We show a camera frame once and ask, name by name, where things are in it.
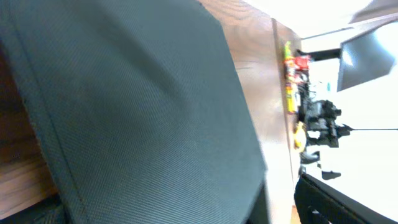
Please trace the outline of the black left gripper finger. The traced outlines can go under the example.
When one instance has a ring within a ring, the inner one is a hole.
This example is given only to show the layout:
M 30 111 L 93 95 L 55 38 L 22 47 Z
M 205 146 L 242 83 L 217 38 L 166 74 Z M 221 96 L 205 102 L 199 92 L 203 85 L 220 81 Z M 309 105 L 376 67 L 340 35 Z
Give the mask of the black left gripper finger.
M 397 224 L 306 173 L 297 182 L 294 200 L 302 224 Z

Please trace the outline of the black gift box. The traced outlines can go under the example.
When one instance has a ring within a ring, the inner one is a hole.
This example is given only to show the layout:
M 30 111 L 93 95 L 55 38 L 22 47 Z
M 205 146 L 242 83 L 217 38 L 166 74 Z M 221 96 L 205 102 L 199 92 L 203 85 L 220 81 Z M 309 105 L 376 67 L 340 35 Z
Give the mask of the black gift box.
M 266 165 L 198 1 L 2 1 L 1 47 L 71 223 L 268 223 Z

